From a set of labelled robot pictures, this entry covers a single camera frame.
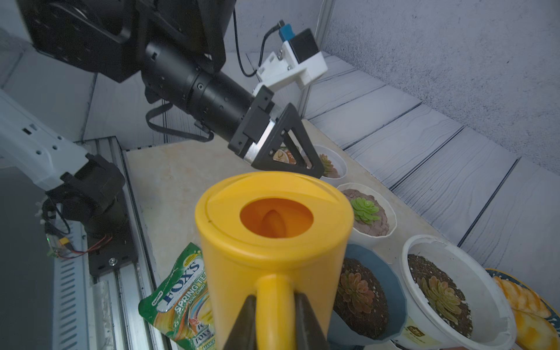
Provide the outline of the white ribbed pot green succulent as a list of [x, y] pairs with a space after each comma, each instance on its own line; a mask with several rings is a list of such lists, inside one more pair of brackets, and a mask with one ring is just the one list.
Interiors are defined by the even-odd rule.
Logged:
[[371, 249], [395, 232], [395, 210], [380, 193], [358, 183], [339, 185], [338, 190], [349, 200], [354, 212], [350, 244]]

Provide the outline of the yellow plastic watering can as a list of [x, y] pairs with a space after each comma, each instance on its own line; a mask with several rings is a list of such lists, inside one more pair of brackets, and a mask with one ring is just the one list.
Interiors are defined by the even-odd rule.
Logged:
[[327, 335], [354, 213], [336, 188], [290, 172], [252, 172], [209, 188], [195, 207], [217, 346], [248, 297], [259, 349], [294, 349], [296, 297]]

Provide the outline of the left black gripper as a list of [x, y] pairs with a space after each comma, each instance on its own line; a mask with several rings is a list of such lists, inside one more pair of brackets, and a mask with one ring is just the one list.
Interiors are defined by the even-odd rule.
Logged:
[[[319, 179], [325, 168], [297, 109], [289, 104], [280, 113], [273, 97], [268, 87], [259, 89], [227, 147], [257, 170], [293, 172]], [[274, 159], [283, 147], [294, 163]]]

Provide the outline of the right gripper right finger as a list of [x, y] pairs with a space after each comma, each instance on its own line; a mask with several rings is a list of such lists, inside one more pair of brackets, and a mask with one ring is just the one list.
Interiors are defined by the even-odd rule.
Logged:
[[330, 349], [311, 303], [303, 293], [295, 294], [295, 331], [297, 350]]

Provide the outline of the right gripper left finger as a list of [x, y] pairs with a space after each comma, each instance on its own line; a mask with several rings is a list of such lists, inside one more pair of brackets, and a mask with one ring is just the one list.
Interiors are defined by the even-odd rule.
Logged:
[[228, 339], [223, 347], [224, 350], [256, 350], [256, 305], [255, 295], [249, 295], [233, 325]]

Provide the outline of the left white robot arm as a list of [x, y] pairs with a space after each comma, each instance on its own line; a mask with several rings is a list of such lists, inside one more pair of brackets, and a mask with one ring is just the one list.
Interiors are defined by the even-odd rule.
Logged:
[[[274, 26], [281, 53], [261, 58], [260, 83], [248, 92], [223, 72], [233, 1], [19, 1], [18, 8], [41, 54], [118, 83], [140, 73], [153, 105], [147, 121], [177, 107], [201, 133], [152, 125], [154, 131], [200, 142], [220, 137], [258, 170], [323, 175], [295, 106], [280, 109], [273, 101], [277, 90], [306, 87], [327, 71], [310, 29], [295, 34], [286, 23]], [[8, 95], [1, 96], [1, 154], [45, 191], [45, 212], [62, 208], [64, 219], [96, 238], [127, 227], [120, 170]]]

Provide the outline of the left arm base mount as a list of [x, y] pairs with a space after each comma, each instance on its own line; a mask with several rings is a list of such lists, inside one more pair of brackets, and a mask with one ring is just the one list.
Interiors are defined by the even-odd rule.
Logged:
[[65, 172], [63, 182], [46, 192], [41, 219], [46, 234], [67, 239], [71, 221], [82, 224], [87, 238], [84, 249], [71, 242], [55, 248], [63, 260], [86, 257], [92, 277], [99, 277], [138, 261], [125, 201], [125, 177], [114, 163], [87, 154], [87, 163], [74, 175]]

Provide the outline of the blue pot succulent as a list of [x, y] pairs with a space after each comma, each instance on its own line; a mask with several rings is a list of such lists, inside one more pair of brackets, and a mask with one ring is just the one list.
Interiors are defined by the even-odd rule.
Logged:
[[364, 349], [398, 338], [408, 318], [400, 280], [375, 252], [349, 244], [328, 329], [331, 349]]

